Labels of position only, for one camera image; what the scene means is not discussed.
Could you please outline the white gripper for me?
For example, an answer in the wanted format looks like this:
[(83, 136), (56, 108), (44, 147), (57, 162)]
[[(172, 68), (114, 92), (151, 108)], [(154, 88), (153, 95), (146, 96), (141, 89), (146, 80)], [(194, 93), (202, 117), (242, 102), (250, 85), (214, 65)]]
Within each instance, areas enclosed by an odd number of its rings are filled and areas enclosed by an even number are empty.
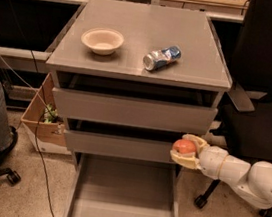
[(171, 150), (171, 159), (182, 167), (199, 170), (211, 179), (218, 179), (219, 169), (225, 158), (229, 155), (227, 150), (221, 149), (217, 146), (209, 146), (206, 140), (199, 136), (192, 134), (184, 134), (184, 140), (190, 140), (195, 144), (199, 159), (194, 153), (178, 153), (176, 150)]

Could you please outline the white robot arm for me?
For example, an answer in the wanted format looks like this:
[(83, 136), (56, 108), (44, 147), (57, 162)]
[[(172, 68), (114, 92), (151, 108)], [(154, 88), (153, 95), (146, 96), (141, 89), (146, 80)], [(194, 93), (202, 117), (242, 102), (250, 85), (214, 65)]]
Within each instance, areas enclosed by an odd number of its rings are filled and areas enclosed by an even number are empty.
[(250, 164), (192, 134), (176, 140), (170, 155), (182, 167), (200, 170), (210, 179), (223, 181), (252, 206), (265, 210), (272, 207), (272, 163)]

